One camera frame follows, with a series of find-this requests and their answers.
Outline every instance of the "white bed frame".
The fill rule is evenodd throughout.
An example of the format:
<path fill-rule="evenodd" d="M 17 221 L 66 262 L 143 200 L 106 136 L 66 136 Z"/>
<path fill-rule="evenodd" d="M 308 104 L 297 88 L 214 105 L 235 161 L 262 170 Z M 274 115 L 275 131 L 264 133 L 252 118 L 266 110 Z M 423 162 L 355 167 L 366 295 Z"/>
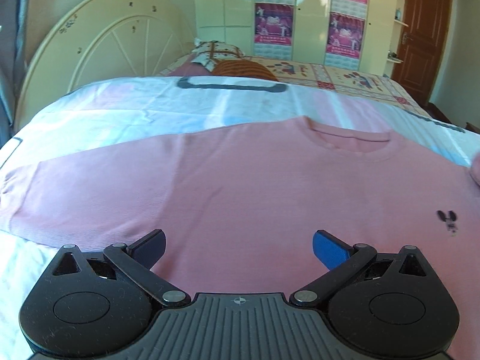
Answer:
<path fill-rule="evenodd" d="M 153 76 L 194 47 L 183 13 L 168 0 L 85 0 L 35 53 L 15 114 L 15 132 L 42 108 L 94 81 Z"/>

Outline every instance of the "mickey mouse logo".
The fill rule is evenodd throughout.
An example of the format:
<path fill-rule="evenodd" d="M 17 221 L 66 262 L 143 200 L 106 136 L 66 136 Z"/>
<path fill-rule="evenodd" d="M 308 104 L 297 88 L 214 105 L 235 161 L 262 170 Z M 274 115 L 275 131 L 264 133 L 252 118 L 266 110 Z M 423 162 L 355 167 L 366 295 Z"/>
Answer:
<path fill-rule="evenodd" d="M 455 214 L 453 211 L 449 211 L 448 216 L 446 216 L 445 212 L 437 211 L 437 215 L 441 221 L 446 223 L 447 230 L 450 231 L 454 236 L 457 232 L 457 225 L 455 224 L 455 221 L 457 220 L 457 214 Z"/>

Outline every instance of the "door handle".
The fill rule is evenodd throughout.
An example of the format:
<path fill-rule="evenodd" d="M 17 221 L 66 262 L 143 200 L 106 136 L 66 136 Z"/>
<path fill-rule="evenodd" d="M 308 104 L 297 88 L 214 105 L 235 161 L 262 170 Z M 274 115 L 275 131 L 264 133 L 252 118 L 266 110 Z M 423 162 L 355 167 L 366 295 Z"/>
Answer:
<path fill-rule="evenodd" d="M 412 37 L 410 36 L 410 34 L 408 32 L 404 32 L 403 35 L 402 35 L 402 44 L 406 44 L 407 39 L 412 39 Z"/>

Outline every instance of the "pillow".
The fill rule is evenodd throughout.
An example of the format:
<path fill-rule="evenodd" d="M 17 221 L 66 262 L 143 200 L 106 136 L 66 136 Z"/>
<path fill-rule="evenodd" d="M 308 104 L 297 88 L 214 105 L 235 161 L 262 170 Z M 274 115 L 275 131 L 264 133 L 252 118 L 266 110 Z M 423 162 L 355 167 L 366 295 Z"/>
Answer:
<path fill-rule="evenodd" d="M 173 69 L 166 76 L 211 76 L 212 73 L 205 69 L 202 64 L 191 62 L 191 60 L 194 59 L 196 56 L 196 54 L 190 54 L 183 64 L 181 64 L 176 69 Z"/>
<path fill-rule="evenodd" d="M 208 71 L 213 71 L 218 62 L 222 60 L 240 60 L 245 56 L 238 47 L 217 40 L 199 42 L 192 52 L 197 56 L 191 61 L 198 62 Z"/>
<path fill-rule="evenodd" d="M 220 61 L 213 69 L 212 74 L 214 76 L 250 77 L 252 79 L 278 81 L 265 66 L 246 59 Z"/>

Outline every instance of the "pink t-shirt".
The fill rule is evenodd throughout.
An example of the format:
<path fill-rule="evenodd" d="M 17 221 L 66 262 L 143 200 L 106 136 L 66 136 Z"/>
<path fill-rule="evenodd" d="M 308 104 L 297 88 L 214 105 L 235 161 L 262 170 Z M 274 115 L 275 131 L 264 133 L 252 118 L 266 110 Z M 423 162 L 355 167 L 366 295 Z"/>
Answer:
<path fill-rule="evenodd" d="M 480 358 L 480 187 L 469 170 L 395 132 L 306 117 L 164 135 L 83 151 L 6 175 L 0 228 L 83 250 L 155 228 L 153 271 L 196 292 L 290 293 L 326 272 L 325 229 L 379 252 L 418 246 L 460 311 L 454 358 Z M 448 226 L 438 215 L 456 221 Z"/>

